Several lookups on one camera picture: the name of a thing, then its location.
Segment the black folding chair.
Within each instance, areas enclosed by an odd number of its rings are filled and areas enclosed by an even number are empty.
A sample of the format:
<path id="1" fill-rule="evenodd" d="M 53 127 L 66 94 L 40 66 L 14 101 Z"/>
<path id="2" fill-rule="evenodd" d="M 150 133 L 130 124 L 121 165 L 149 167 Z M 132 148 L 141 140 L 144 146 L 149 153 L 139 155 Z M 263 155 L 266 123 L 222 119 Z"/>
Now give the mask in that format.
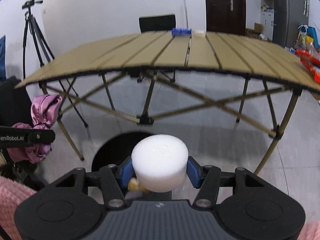
<path id="1" fill-rule="evenodd" d="M 148 31 L 171 31 L 176 28 L 175 14 L 145 16 L 139 18 L 140 32 Z"/>

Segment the black suitcase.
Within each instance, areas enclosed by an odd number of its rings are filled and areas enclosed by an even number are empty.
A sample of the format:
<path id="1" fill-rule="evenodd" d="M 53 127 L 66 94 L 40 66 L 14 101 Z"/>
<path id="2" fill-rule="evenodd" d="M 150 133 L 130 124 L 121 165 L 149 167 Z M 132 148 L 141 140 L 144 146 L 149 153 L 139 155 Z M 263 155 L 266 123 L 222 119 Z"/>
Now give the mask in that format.
<path id="1" fill-rule="evenodd" d="M 12 127 L 16 123 L 33 124 L 31 100 L 25 87 L 15 88 L 20 80 L 12 76 L 1 83 L 0 123 Z"/>

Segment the white pole by wall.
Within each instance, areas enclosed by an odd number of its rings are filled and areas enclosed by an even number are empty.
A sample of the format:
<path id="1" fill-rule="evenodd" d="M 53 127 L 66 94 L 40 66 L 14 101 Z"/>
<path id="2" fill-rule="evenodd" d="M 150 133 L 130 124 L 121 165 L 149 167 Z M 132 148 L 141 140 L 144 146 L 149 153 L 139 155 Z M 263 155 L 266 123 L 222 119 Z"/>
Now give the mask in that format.
<path id="1" fill-rule="evenodd" d="M 189 19 L 188 19 L 188 9 L 187 9 L 187 1 L 183 0 L 184 4 L 184 13 L 185 13 L 185 21 L 186 21 L 186 26 L 189 29 Z"/>

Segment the pink satin scrunchie bonnet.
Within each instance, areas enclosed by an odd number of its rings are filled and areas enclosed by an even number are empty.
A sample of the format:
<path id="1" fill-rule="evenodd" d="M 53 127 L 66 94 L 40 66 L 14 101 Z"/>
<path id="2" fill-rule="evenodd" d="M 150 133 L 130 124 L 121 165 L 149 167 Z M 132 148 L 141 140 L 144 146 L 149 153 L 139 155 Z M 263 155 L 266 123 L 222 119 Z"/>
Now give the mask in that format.
<path id="1" fill-rule="evenodd" d="M 33 127 L 29 124 L 16 123 L 13 128 L 49 130 L 57 121 L 59 109 L 62 103 L 62 96 L 41 95 L 33 99 L 31 105 L 31 118 Z M 39 163 L 45 159 L 52 150 L 51 144 L 33 144 L 29 147 L 8 148 L 10 158 L 15 162 L 28 160 L 31 163 Z"/>

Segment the blue tissue pack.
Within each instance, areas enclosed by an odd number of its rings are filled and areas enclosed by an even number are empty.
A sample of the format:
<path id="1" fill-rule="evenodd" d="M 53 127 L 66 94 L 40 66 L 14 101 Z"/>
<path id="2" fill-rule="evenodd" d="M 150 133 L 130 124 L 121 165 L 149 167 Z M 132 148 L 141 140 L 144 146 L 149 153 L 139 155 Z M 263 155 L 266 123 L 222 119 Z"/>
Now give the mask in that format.
<path id="1" fill-rule="evenodd" d="M 171 30 L 172 36 L 191 36 L 192 29 L 190 28 L 173 28 Z"/>

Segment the dark brown door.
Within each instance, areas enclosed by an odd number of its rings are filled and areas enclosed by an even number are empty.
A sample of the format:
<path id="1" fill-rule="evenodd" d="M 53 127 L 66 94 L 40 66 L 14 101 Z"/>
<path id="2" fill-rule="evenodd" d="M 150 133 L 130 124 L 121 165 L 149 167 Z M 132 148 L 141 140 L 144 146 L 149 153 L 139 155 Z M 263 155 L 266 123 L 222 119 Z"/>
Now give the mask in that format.
<path id="1" fill-rule="evenodd" d="M 245 35 L 246 0 L 206 0 L 206 31 Z"/>

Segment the orange white plush toy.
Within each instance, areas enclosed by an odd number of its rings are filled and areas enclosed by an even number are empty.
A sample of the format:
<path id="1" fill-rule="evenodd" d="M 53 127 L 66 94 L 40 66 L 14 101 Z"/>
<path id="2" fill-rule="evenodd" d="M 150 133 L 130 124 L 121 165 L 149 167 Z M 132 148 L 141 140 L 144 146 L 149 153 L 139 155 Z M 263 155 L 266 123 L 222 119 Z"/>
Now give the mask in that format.
<path id="1" fill-rule="evenodd" d="M 150 191 L 143 187 L 139 180 L 135 177 L 131 178 L 128 186 L 127 186 L 128 191 L 139 191 L 143 193 L 149 193 Z"/>

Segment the blue gift bag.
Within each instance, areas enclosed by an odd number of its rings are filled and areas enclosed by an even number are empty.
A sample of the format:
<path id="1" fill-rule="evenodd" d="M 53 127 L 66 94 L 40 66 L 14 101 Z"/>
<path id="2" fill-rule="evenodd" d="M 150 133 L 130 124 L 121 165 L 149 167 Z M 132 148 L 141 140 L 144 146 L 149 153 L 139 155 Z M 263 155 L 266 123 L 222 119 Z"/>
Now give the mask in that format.
<path id="1" fill-rule="evenodd" d="M 298 27 L 298 40 L 301 44 L 312 43 L 315 49 L 319 49 L 318 37 L 314 27 L 301 24 Z"/>

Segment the red snack bag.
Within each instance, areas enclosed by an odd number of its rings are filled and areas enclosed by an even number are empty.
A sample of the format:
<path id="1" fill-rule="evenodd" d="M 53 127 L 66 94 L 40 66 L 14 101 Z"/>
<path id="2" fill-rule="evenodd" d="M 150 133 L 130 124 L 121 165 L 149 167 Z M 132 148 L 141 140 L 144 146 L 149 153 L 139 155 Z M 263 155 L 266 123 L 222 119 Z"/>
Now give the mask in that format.
<path id="1" fill-rule="evenodd" d="M 311 73 L 315 83 L 319 83 L 319 59 L 311 55 L 307 50 L 296 50 L 295 55 L 300 57 L 301 63 Z"/>

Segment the white kitchen cabinet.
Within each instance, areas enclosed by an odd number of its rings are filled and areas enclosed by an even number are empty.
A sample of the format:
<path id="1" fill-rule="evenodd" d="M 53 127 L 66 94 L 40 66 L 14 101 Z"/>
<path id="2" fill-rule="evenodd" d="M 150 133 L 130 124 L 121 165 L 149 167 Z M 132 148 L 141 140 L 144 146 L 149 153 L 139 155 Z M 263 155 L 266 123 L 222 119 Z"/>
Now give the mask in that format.
<path id="1" fill-rule="evenodd" d="M 260 0 L 260 5 L 260 23 L 263 26 L 263 34 L 266 35 L 269 40 L 272 40 L 274 29 L 274 0 Z"/>

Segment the tan folding table frame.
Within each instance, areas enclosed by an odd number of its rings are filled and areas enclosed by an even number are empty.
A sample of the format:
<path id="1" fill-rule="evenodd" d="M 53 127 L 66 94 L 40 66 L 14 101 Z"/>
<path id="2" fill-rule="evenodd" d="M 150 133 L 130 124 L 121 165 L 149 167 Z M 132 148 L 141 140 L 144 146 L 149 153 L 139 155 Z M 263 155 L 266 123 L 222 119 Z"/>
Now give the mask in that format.
<path id="1" fill-rule="evenodd" d="M 213 100 L 241 95 L 245 83 L 242 77 L 191 72 L 177 73 L 176 81 L 178 85 Z M 148 79 L 138 83 L 136 79 L 128 76 L 111 84 L 109 90 L 115 109 L 133 117 L 142 114 L 149 85 Z M 291 91 L 271 95 L 278 124 L 283 120 L 291 95 Z M 200 99 L 156 82 L 148 113 L 149 116 L 159 115 L 201 103 Z M 254 171 L 272 142 L 272 138 L 266 132 L 244 120 L 236 124 L 235 116 L 216 107 L 155 119 L 151 126 L 137 125 L 87 104 L 80 103 L 76 107 L 87 121 L 88 130 L 84 128 L 74 109 L 63 114 L 62 123 L 85 160 L 79 159 L 56 124 L 53 152 L 41 166 L 44 178 L 48 181 L 53 181 L 75 167 L 85 167 L 89 170 L 94 155 L 108 139 L 129 131 L 176 136 L 185 142 L 189 154 L 199 163 L 213 164 L 230 171 L 240 166 Z M 298 143 L 293 133 L 297 108 L 296 105 L 282 139 L 277 143 L 260 174 L 276 168 L 285 171 L 297 166 Z M 269 129 L 274 128 L 266 96 L 246 99 L 242 114 Z"/>

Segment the black round trash bin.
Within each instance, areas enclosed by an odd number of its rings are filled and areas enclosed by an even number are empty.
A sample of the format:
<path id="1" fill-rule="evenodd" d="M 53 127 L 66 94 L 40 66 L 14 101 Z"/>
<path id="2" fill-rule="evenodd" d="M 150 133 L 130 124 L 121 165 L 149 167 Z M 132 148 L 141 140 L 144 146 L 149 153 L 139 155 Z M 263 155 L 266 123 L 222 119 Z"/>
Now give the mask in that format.
<path id="1" fill-rule="evenodd" d="M 131 155 L 134 147 L 143 139 L 152 136 L 150 132 L 126 132 L 116 135 L 101 146 L 93 158 L 91 171 L 98 172 L 103 166 L 110 164 L 120 165 Z M 133 199 L 141 200 L 171 200 L 172 192 L 157 193 L 143 192 L 142 190 L 129 191 L 121 189 L 127 201 Z"/>

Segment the white round foam sponge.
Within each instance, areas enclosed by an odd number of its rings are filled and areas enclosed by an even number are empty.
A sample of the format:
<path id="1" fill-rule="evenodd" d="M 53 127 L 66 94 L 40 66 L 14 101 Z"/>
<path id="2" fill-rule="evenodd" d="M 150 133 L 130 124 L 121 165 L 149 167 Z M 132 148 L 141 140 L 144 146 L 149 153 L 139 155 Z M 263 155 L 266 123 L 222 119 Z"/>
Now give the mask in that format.
<path id="1" fill-rule="evenodd" d="M 157 134 L 140 141 L 131 154 L 133 170 L 142 187 L 152 192 L 169 192 L 187 175 L 189 151 L 179 138 Z"/>

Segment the grey refrigerator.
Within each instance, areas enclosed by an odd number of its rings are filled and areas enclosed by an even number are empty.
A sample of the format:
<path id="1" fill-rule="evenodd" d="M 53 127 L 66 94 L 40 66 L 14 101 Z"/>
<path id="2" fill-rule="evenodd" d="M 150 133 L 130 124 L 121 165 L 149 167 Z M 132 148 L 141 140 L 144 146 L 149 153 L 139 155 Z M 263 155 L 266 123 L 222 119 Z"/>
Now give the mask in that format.
<path id="1" fill-rule="evenodd" d="M 274 0 L 273 43 L 291 48 L 298 27 L 309 22 L 309 0 Z"/>

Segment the white tape roll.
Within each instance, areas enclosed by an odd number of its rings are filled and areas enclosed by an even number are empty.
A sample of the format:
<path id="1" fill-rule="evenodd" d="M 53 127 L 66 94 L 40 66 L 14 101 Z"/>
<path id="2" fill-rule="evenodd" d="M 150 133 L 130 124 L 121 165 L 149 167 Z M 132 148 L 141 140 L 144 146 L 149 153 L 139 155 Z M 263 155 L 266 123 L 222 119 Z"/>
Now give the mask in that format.
<path id="1" fill-rule="evenodd" d="M 197 38 L 204 38 L 206 36 L 206 32 L 204 30 L 194 30 L 193 36 Z"/>

